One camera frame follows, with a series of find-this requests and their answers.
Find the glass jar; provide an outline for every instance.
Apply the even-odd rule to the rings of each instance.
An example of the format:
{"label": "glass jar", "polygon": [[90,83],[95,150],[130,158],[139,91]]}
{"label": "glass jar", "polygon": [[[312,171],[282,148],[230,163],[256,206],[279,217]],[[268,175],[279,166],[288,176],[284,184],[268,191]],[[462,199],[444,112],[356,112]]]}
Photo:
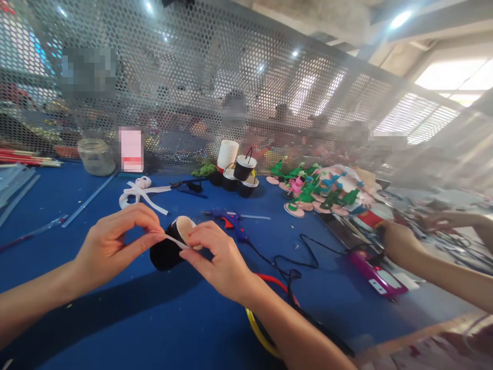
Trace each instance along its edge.
{"label": "glass jar", "polygon": [[78,142],[78,150],[84,168],[91,175],[108,176],[115,170],[113,154],[102,139],[82,139]]}

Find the black paper cup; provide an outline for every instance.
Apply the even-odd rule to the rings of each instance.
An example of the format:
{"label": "black paper cup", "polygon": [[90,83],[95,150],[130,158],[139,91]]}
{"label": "black paper cup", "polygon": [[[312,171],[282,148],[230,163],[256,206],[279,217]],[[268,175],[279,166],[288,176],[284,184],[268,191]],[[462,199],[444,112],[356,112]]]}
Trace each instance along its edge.
{"label": "black paper cup", "polygon": [[212,172],[209,176],[209,181],[214,186],[221,186],[222,184],[222,173],[219,171]]}
{"label": "black paper cup", "polygon": [[258,186],[258,178],[253,174],[246,179],[246,181],[242,181],[241,185],[238,187],[238,194],[243,198],[248,198],[254,192],[255,188]]}
{"label": "black paper cup", "polygon": [[[195,227],[193,222],[187,216],[178,216],[171,225],[166,229],[166,234],[176,240],[188,245],[188,233]],[[149,250],[150,261],[159,271],[171,270],[173,267],[183,262],[179,253],[182,249],[172,240],[165,239],[154,244]]]}
{"label": "black paper cup", "polygon": [[252,170],[257,165],[257,160],[253,157],[238,156],[236,158],[235,177],[240,181],[246,181]]}
{"label": "black paper cup", "polygon": [[235,191],[238,186],[238,180],[234,176],[233,169],[225,169],[222,173],[222,187],[228,191]]}

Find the metal mesh panel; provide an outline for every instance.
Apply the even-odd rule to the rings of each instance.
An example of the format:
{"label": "metal mesh panel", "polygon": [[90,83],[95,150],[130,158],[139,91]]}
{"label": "metal mesh panel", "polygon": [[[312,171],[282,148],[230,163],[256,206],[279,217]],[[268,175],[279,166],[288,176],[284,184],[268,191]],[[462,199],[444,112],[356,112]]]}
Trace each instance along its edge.
{"label": "metal mesh panel", "polygon": [[[116,149],[118,126],[135,125],[146,127],[146,152],[160,165],[203,163],[217,157],[222,139],[233,139],[244,152],[253,146],[264,170],[284,155],[339,161],[344,122],[402,131],[417,144],[461,109],[228,1],[8,5],[0,15],[0,135],[27,149],[52,154],[82,137]],[[67,48],[114,50],[114,91],[67,93]],[[240,123],[223,114],[227,96],[244,101]],[[381,159],[371,145],[351,145],[348,162]]]}

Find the hot glue gun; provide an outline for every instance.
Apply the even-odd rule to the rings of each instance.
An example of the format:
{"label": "hot glue gun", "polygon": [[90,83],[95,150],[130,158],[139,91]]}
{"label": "hot glue gun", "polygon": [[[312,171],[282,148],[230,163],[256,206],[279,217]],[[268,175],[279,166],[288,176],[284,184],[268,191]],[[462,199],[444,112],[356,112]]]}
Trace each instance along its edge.
{"label": "hot glue gun", "polygon": [[236,214],[236,212],[228,212],[224,210],[211,210],[209,212],[202,212],[204,214],[209,214],[214,218],[221,218],[226,221],[226,229],[235,229],[236,238],[238,242],[245,243],[248,241],[248,236],[245,230],[240,224],[241,216]]}

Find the blue table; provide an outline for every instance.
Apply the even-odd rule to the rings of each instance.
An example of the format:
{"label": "blue table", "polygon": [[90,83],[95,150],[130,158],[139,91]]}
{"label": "blue table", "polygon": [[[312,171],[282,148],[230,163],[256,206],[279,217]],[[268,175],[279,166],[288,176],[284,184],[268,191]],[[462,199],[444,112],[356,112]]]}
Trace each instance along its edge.
{"label": "blue table", "polygon": [[[105,181],[86,173],[79,163],[37,173],[41,178],[0,229],[0,243],[62,213],[72,214],[79,201],[84,202]],[[151,176],[157,186],[184,178],[188,177]],[[73,259],[89,228],[101,217],[119,211],[118,198],[129,180],[113,179],[67,228],[58,226],[0,254],[0,291]],[[300,232],[332,248],[343,248],[315,213],[302,219],[287,214],[282,191],[264,178],[250,199],[208,182],[204,189],[209,199],[178,191],[154,195],[153,200],[170,211],[168,216],[160,215],[161,225],[166,228],[179,215],[200,223],[208,219],[201,211],[228,209],[272,218],[242,221],[254,245],[269,258],[283,254],[310,262]],[[127,237],[134,239],[141,233],[132,230]],[[249,246],[239,248],[253,271],[278,276]],[[390,303],[345,257],[320,247],[313,249],[321,268],[299,268],[303,277],[293,284],[294,294],[307,312],[357,352],[475,311],[430,284]],[[156,271],[148,253],[109,284],[69,308],[46,315],[0,354],[0,365],[10,358],[14,359],[10,369],[283,368],[258,343],[240,305],[220,296],[187,263],[170,272]]]}

